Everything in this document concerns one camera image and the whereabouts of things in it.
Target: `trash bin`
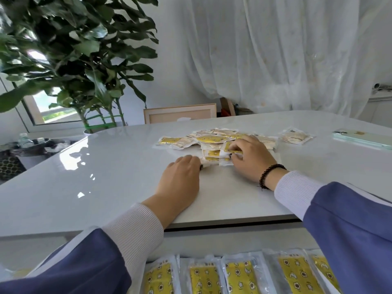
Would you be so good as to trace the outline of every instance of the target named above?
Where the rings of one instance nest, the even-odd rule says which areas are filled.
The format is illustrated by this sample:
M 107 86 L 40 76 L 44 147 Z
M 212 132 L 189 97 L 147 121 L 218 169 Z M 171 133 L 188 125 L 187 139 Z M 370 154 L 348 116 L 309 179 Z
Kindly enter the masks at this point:
M 45 141 L 42 143 L 38 143 L 37 139 L 32 139 L 32 141 L 35 143 L 32 147 L 14 148 L 10 150 L 11 155 L 17 157 L 26 170 L 46 160 L 48 157 L 44 154 L 44 148 L 51 147 L 55 144 L 49 138 L 45 138 Z
M 17 157 L 11 156 L 11 150 L 18 147 L 17 142 L 0 145 L 0 180 L 7 181 L 26 171 Z

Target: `right hand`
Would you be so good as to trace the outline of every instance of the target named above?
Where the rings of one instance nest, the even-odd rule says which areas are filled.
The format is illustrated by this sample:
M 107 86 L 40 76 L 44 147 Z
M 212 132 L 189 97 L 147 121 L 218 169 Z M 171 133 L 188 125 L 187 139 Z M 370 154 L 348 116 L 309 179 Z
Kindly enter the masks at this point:
M 260 142 L 255 136 L 245 135 L 243 136 L 243 138 L 233 141 L 233 143 L 229 147 L 229 150 L 238 149 L 242 150 L 243 157 L 240 158 L 236 154 L 233 154 L 231 156 L 233 165 L 239 173 L 241 173 L 243 176 L 253 182 L 259 182 L 264 171 L 266 171 L 268 167 L 277 163 L 274 157 L 272 157 L 271 153 L 267 150 L 265 145 Z M 284 169 L 277 168 L 271 171 L 271 174 L 279 174 L 278 178 L 280 179 L 287 172 L 288 171 Z M 274 190 L 276 187 L 275 180 L 276 179 L 274 179 L 273 183 L 268 183 L 266 179 L 266 187 L 271 190 Z

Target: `hand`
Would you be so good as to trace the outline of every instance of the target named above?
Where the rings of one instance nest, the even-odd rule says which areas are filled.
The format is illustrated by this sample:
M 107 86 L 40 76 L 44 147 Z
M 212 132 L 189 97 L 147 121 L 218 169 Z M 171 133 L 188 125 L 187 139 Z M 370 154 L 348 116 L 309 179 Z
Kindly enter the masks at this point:
M 155 195 L 143 201 L 166 228 L 189 205 L 199 192 L 200 158 L 178 158 L 164 170 Z
M 259 182 L 264 171 L 277 163 L 265 145 L 255 136 L 246 135 L 241 139 L 233 141 L 229 150 L 235 149 L 242 150 L 243 157 L 240 158 L 236 154 L 231 156 L 234 167 L 239 173 L 253 182 Z M 265 186 L 274 191 L 277 183 L 286 173 L 288 171 L 282 168 L 272 170 L 265 179 Z

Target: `dark bead bracelet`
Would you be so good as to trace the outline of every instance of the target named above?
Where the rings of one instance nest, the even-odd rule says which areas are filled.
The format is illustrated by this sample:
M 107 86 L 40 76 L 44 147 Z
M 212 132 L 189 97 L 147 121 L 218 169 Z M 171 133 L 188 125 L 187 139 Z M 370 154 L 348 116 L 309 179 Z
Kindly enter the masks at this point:
M 262 177 L 260 178 L 260 181 L 259 181 L 260 187 L 262 187 L 262 189 L 268 189 L 268 188 L 265 186 L 265 184 L 264 184 L 265 178 L 266 178 L 267 175 L 268 175 L 272 170 L 274 170 L 275 168 L 282 168 L 282 169 L 287 170 L 286 167 L 284 167 L 282 164 L 274 164 L 274 165 L 268 167 L 267 170 L 264 171 L 264 173 L 262 174 Z

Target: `sleeve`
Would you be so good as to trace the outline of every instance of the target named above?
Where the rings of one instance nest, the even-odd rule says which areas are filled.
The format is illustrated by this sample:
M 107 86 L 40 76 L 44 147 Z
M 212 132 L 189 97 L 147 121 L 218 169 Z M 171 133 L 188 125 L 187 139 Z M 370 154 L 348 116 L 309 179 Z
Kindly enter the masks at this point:
M 125 294 L 162 240 L 158 218 L 135 204 L 108 225 L 91 227 L 59 247 L 25 278 L 0 283 L 0 293 Z
M 286 174 L 276 199 L 303 220 L 344 293 L 389 293 L 392 205 L 356 187 Z

